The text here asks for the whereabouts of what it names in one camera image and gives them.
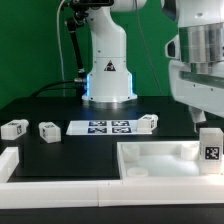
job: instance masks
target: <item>printed marker sheet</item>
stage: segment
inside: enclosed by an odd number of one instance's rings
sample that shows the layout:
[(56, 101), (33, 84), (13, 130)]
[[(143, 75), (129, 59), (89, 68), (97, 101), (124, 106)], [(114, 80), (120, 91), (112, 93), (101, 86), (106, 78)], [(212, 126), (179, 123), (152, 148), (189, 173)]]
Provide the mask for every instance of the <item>printed marker sheet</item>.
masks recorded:
[(137, 120), (71, 121), (67, 135), (145, 135), (137, 132)]

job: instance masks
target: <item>cable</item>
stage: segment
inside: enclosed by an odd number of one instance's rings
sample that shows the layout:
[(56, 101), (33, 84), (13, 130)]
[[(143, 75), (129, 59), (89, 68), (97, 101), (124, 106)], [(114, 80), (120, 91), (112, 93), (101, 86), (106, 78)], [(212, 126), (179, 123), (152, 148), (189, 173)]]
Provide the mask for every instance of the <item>cable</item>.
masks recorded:
[(142, 31), (142, 26), (141, 26), (141, 22), (140, 22), (139, 13), (138, 13), (138, 3), (137, 3), (137, 0), (135, 0), (135, 9), (136, 9), (136, 17), (137, 17), (139, 32), (140, 32), (140, 35), (141, 35), (141, 38), (142, 38), (142, 42), (144, 44), (144, 48), (145, 48), (146, 55), (147, 55), (147, 60), (148, 60), (149, 66), (150, 66), (150, 68), (152, 70), (152, 75), (153, 75), (153, 78), (154, 78), (154, 80), (156, 82), (158, 90), (160, 92), (160, 95), (163, 96), (163, 92), (162, 92), (161, 86), (160, 86), (159, 81), (158, 81), (158, 76), (157, 76), (157, 74), (155, 72), (155, 68), (154, 68), (154, 65), (152, 63), (152, 59), (151, 59), (150, 53), (148, 51), (148, 47), (147, 47), (147, 44), (146, 44), (146, 41), (145, 41), (145, 37), (144, 37), (143, 31)]
[(65, 3), (66, 0), (62, 0), (57, 11), (57, 18), (56, 18), (56, 23), (57, 23), (57, 39), (58, 39), (58, 49), (59, 49), (59, 55), (60, 55), (60, 62), (61, 62), (61, 75), (62, 75), (62, 80), (65, 80), (65, 72), (64, 72), (64, 61), (63, 61), (63, 54), (62, 54), (62, 47), (61, 47), (61, 34), (60, 34), (60, 12), (63, 4)]
[(54, 83), (48, 84), (48, 85), (40, 88), (39, 90), (37, 90), (33, 94), (31, 94), (30, 97), (36, 97), (36, 96), (39, 95), (40, 92), (45, 91), (46, 89), (48, 89), (50, 87), (57, 86), (57, 85), (63, 85), (63, 84), (66, 84), (66, 83), (74, 83), (74, 80), (59, 81), (59, 82), (54, 82)]
[(41, 90), (41, 91), (38, 93), (38, 95), (39, 95), (41, 92), (44, 92), (44, 91), (67, 90), (67, 89), (76, 90), (74, 87), (50, 88), (50, 89), (43, 89), (43, 90)]

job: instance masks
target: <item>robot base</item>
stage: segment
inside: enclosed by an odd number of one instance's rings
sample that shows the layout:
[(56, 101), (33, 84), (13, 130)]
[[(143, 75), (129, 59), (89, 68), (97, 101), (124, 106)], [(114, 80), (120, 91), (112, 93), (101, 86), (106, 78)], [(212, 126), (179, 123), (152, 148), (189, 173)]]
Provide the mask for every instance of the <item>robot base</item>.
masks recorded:
[(122, 108), (136, 105), (137, 97), (134, 99), (130, 99), (127, 101), (122, 101), (122, 102), (98, 102), (98, 101), (86, 100), (86, 99), (83, 99), (82, 102), (84, 106), (88, 106), (88, 107), (115, 110), (115, 109), (122, 109)]

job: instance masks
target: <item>warning label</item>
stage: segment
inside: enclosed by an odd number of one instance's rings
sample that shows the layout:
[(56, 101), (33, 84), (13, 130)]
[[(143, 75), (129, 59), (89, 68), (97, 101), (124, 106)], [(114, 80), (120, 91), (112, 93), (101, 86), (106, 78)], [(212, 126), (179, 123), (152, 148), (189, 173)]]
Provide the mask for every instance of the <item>warning label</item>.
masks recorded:
[(106, 68), (104, 69), (104, 71), (108, 71), (108, 72), (115, 72), (116, 69), (113, 65), (113, 62), (110, 60), (106, 66)]

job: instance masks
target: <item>small white cube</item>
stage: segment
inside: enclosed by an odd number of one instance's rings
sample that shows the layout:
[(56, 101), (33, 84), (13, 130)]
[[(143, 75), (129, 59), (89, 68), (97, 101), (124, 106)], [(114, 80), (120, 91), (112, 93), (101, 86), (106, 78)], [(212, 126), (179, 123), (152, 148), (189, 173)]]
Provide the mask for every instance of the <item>small white cube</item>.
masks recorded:
[(220, 128), (200, 129), (200, 172), (220, 174), (223, 163), (223, 132)]
[(52, 122), (42, 122), (39, 124), (40, 136), (47, 142), (60, 142), (61, 129)]
[(9, 123), (1, 126), (2, 140), (15, 140), (26, 133), (26, 128), (29, 125), (27, 120), (12, 120)]
[(137, 120), (137, 132), (151, 133), (157, 127), (158, 116), (146, 114)]

